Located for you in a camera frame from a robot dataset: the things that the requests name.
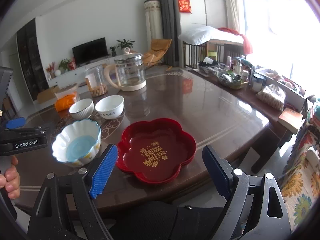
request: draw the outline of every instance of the red cloth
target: red cloth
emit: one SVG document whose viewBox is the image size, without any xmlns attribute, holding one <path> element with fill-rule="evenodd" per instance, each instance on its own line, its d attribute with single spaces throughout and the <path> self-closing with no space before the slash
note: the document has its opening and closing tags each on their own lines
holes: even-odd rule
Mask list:
<svg viewBox="0 0 320 240">
<path fill-rule="evenodd" d="M 233 29 L 229 29 L 229 28 L 218 28 L 219 31 L 223 31 L 226 33 L 232 33 L 234 35 L 240 35 L 243 38 L 243 52 L 244 54 L 248 55 L 248 54 L 252 54 L 253 50 L 252 50 L 252 45 L 250 43 L 250 41 L 248 40 L 247 36 L 240 34 L 239 32 L 233 30 Z"/>
</svg>

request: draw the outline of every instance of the book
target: book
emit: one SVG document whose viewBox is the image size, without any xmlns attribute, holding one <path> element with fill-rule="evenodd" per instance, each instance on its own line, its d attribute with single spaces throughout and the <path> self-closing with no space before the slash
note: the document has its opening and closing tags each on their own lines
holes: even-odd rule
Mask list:
<svg viewBox="0 0 320 240">
<path fill-rule="evenodd" d="M 290 132 L 296 134 L 302 125 L 302 114 L 291 110 L 290 108 L 284 109 L 278 118 L 278 122 L 286 127 Z"/>
</svg>

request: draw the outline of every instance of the silver screw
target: silver screw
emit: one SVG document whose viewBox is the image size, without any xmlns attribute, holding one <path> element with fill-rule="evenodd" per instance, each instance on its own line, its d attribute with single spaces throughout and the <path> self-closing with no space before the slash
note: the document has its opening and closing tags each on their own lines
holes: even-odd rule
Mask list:
<svg viewBox="0 0 320 240">
<path fill-rule="evenodd" d="M 52 179 L 53 177 L 54 177 L 54 173 L 52 173 L 52 172 L 47 175 L 48 179 Z"/>
<path fill-rule="evenodd" d="M 273 179 L 273 175 L 269 172 L 266 173 L 266 177 L 267 177 L 267 179 Z"/>
<path fill-rule="evenodd" d="M 238 176 L 242 175 L 242 173 L 243 173 L 243 172 L 241 171 L 241 169 L 234 169 L 233 172 L 234 172 L 236 175 L 238 175 Z"/>
<path fill-rule="evenodd" d="M 79 174 L 86 174 L 87 173 L 87 169 L 86 168 L 81 168 L 79 169 Z"/>
</svg>

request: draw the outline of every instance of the plastic bag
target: plastic bag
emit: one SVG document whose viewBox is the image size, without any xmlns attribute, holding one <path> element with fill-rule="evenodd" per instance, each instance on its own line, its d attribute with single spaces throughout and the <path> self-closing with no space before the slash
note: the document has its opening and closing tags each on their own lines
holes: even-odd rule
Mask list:
<svg viewBox="0 0 320 240">
<path fill-rule="evenodd" d="M 257 97 L 272 106 L 273 108 L 283 111 L 285 92 L 277 85 L 269 85 L 257 94 Z"/>
<path fill-rule="evenodd" d="M 75 102 L 78 101 L 78 93 L 74 92 L 72 95 L 67 95 L 57 100 L 54 104 L 57 112 L 69 109 Z"/>
</svg>

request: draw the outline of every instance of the glass kettle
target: glass kettle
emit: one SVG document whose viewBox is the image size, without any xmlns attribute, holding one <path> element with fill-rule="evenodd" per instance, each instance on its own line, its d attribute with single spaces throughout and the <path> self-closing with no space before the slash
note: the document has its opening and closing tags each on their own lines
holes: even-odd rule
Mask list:
<svg viewBox="0 0 320 240">
<path fill-rule="evenodd" d="M 122 91 L 135 91 L 145 87 L 144 67 L 141 53 L 131 53 L 124 48 L 124 55 L 114 58 L 115 64 L 105 67 L 104 74 L 107 81 Z M 117 84 L 110 78 L 110 71 L 116 71 Z"/>
</svg>

